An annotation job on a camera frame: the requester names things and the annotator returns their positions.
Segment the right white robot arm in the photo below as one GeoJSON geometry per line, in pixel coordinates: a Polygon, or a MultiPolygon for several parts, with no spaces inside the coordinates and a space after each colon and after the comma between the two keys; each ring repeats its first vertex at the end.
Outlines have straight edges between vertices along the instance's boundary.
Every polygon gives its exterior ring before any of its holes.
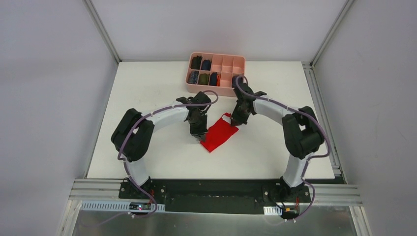
{"type": "Polygon", "coordinates": [[[316,158],[315,152],[322,144],[329,145],[313,109],[309,106],[291,108],[271,99],[263,91],[254,92],[242,75],[232,78],[232,88],[237,97],[231,115],[232,126],[247,124],[250,115],[263,115],[282,126],[285,146],[290,156],[277,192],[281,199],[292,201],[305,185],[308,161],[316,158]]]}

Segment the red underwear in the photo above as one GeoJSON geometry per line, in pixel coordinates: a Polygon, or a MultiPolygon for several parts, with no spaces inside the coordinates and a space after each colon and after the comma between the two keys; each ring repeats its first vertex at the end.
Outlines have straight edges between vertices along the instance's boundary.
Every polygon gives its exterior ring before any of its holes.
{"type": "Polygon", "coordinates": [[[221,118],[208,129],[205,141],[200,141],[200,144],[211,153],[228,141],[238,131],[239,129],[236,126],[231,125],[231,114],[224,113],[221,118]]]}

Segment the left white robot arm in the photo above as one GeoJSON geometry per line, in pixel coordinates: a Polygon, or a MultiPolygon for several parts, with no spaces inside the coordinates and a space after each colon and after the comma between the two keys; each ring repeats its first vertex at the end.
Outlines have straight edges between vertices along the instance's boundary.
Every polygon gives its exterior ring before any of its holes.
{"type": "Polygon", "coordinates": [[[214,102],[207,91],[195,96],[177,98],[172,104],[155,111],[141,113],[128,109],[111,135],[111,142],[118,151],[117,159],[123,162],[127,177],[132,183],[131,192],[138,199],[149,195],[150,175],[143,157],[148,151],[152,135],[178,122],[189,123],[190,135],[198,141],[205,141],[207,112],[214,102]]]}

